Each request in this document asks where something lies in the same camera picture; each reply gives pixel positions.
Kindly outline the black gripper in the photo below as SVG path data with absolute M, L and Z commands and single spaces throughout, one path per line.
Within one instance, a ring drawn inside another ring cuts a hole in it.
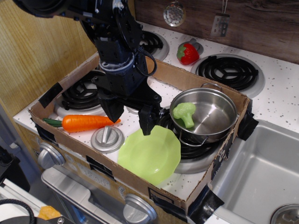
M 92 82 L 97 86 L 101 107 L 108 118 L 116 123 L 128 106 L 138 111 L 139 124 L 144 136 L 160 120 L 158 93 L 148 85 L 150 76 L 143 53 L 130 53 L 122 63 L 99 61 L 99 70 L 92 70 Z

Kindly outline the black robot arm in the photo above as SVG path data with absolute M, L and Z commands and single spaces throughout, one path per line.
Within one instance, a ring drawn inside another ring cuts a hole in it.
M 142 25 L 131 14 L 125 0 L 17 0 L 15 4 L 40 18 L 61 16 L 79 21 L 99 54 L 101 72 L 92 82 L 98 88 L 100 105 L 116 121 L 124 107 L 138 111 L 140 128 L 149 135 L 161 112 L 161 97 L 147 83 L 146 58 L 140 46 Z

